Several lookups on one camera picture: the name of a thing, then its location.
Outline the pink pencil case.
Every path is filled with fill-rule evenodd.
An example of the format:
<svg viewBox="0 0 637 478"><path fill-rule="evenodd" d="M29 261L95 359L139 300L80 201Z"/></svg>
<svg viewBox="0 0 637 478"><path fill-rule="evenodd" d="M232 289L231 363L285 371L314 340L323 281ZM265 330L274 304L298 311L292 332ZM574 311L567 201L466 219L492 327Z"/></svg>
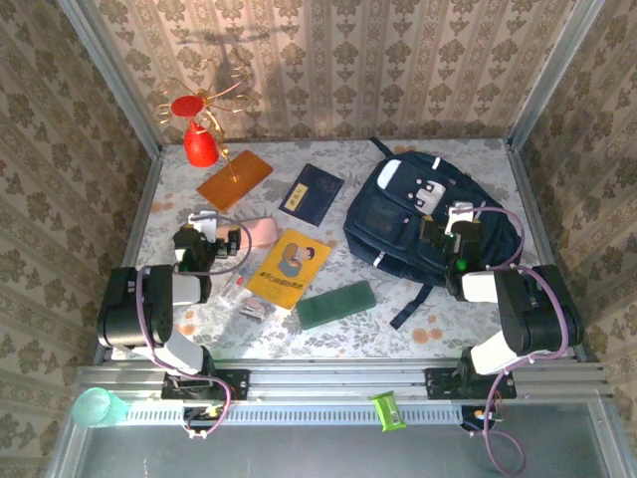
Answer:
<svg viewBox="0 0 637 478"><path fill-rule="evenodd" d="M231 232L239 233L240 250L249 248L248 237L252 238L253 247L267 246L276 243L279 238L277 224L272 217L244 221L242 226L238 224L219 225L216 229L216 238L229 242Z"/></svg>

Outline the navy blue backpack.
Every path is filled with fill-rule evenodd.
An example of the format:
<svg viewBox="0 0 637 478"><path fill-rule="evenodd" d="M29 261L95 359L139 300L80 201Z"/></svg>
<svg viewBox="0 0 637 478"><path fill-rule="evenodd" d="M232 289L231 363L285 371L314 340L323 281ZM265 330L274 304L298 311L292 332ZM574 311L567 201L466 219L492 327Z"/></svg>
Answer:
<svg viewBox="0 0 637 478"><path fill-rule="evenodd" d="M353 256L420 284L416 298L390 323L398 330L433 288L445 287L443 255L419 244L423 216L446 225L448 208L467 201L475 205L475 219L493 224L504 218L515 225L478 182L441 157L421 151L394 153L379 139L374 144L384 157L350 204L343 230ZM520 228L515 228L523 240Z"/></svg>

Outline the clear plastic pen pack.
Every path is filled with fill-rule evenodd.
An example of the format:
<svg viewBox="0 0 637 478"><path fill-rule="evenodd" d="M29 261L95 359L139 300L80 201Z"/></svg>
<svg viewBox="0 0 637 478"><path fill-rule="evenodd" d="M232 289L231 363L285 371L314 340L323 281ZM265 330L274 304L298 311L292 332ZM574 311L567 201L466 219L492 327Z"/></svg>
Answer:
<svg viewBox="0 0 637 478"><path fill-rule="evenodd" d="M242 275L232 276L221 290L219 301L227 307L238 307L250 293L246 289L246 277Z"/></svg>

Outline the yellow illustrated book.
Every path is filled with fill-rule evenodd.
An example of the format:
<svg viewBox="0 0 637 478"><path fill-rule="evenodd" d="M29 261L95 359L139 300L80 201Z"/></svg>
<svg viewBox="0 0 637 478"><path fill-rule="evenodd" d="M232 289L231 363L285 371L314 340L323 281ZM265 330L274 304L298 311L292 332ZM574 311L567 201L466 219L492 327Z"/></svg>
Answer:
<svg viewBox="0 0 637 478"><path fill-rule="evenodd" d="M247 284L256 296L291 310L314 279L331 248L296 230L286 229Z"/></svg>

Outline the navy blue notebook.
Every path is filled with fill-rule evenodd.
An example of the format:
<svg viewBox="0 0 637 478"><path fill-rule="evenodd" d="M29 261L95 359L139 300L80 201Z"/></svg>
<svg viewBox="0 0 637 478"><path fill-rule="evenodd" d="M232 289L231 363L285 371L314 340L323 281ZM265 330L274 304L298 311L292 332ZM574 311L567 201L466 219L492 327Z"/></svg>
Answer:
<svg viewBox="0 0 637 478"><path fill-rule="evenodd" d="M343 185L343 179L307 163L279 209L313 226L319 226Z"/></svg>

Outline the green pencil case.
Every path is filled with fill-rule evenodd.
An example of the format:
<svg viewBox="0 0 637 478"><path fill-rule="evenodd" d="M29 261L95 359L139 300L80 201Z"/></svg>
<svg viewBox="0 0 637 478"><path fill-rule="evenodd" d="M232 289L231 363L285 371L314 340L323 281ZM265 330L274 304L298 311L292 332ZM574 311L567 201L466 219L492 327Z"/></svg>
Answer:
<svg viewBox="0 0 637 478"><path fill-rule="evenodd" d="M338 321L376 306L367 281L360 281L324 294L301 300L296 305L303 331Z"/></svg>

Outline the red cone shade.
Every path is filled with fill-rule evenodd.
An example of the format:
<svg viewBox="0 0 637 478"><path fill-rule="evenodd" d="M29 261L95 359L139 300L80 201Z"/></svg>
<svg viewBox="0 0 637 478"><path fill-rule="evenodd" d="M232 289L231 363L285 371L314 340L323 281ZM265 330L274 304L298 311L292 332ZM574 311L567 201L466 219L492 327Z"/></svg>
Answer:
<svg viewBox="0 0 637 478"><path fill-rule="evenodd" d="M196 122L188 126L183 144L187 159L194 167L212 166L219 158L214 136L207 128Z"/></svg>

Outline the red disc shade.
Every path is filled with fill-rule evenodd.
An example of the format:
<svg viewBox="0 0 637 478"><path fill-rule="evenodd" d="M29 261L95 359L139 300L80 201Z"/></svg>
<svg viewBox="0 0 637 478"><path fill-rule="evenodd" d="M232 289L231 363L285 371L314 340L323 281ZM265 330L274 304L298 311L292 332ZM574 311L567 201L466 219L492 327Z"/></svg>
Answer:
<svg viewBox="0 0 637 478"><path fill-rule="evenodd" d="M184 95L174 100L170 111L174 116L194 119L204 109L204 100L197 95Z"/></svg>

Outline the green snack packet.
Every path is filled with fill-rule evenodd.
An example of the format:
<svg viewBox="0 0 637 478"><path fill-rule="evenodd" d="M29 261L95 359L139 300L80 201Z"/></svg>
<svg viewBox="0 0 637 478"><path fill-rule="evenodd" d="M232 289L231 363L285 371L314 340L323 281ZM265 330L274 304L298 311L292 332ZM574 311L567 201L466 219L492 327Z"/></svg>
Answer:
<svg viewBox="0 0 637 478"><path fill-rule="evenodd" d="M398 410L393 391L377 394L371 398L371 401L374 404L383 432L400 430L407 426Z"/></svg>

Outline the teal plastic cup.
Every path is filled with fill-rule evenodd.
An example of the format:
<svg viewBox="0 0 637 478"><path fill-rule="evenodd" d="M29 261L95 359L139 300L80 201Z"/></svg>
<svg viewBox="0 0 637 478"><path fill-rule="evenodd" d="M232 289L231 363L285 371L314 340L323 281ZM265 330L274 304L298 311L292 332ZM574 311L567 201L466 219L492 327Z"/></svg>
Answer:
<svg viewBox="0 0 637 478"><path fill-rule="evenodd" d="M92 387L74 402L72 418L84 428L112 427L124 422L128 410L129 405L110 390Z"/></svg>

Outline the grey metal shelf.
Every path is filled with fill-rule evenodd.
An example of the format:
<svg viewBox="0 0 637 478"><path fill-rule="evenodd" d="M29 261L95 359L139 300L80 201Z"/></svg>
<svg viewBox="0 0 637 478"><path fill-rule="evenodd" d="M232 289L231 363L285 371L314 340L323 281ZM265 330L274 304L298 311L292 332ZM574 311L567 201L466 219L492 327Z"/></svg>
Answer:
<svg viewBox="0 0 637 478"><path fill-rule="evenodd" d="M460 425L221 425L206 439L182 426L69 423L46 478L637 478L613 409L515 405L488 438Z"/></svg>

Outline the aluminium table side rail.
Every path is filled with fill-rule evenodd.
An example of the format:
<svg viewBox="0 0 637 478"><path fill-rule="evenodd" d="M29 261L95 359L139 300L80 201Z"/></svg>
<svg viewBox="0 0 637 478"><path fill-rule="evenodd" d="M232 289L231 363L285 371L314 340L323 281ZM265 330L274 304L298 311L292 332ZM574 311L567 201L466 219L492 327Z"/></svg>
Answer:
<svg viewBox="0 0 637 478"><path fill-rule="evenodd" d="M507 149L507 155L516 181L517 190L522 201L526 218L526 236L532 238L540 264L554 264L555 258L551 250L541 215L531 188L531 182L522 157L517 151Z"/></svg>
<svg viewBox="0 0 637 478"><path fill-rule="evenodd" d="M126 247L119 263L121 267L136 266L154 194L160 181L162 166L163 155L160 154L151 162L147 172L143 190L136 206Z"/></svg>

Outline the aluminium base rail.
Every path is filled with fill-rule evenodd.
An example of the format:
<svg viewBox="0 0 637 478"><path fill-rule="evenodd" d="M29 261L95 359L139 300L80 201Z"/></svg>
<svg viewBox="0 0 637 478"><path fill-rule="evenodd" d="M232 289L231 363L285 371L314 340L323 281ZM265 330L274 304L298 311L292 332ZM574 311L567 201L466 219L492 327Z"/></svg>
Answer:
<svg viewBox="0 0 637 478"><path fill-rule="evenodd" d="M355 404L392 390L401 404L427 400L425 370L455 367L452 359L237 359L221 369L250 372L248 401L263 404ZM513 371L521 403L578 403L608 399L612 389L598 362L540 361ZM129 399L158 399L163 371L146 360L108 360L82 366L76 387L102 386Z"/></svg>

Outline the aluminium frame post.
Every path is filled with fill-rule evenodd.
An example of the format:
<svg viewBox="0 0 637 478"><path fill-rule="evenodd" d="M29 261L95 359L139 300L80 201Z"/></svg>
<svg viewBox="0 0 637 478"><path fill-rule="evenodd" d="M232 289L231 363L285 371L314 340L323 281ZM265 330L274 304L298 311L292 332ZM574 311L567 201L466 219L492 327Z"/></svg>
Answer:
<svg viewBox="0 0 637 478"><path fill-rule="evenodd" d="M125 61L117 52L106 27L101 24L95 2L93 0L57 1L126 115L137 138L150 159L156 161L161 155L163 140L150 119L145 101L137 92Z"/></svg>
<svg viewBox="0 0 637 478"><path fill-rule="evenodd" d="M571 64L586 34L599 15L605 0L577 0L562 27L544 67L516 119L507 143L520 150L529 138L560 80Z"/></svg>

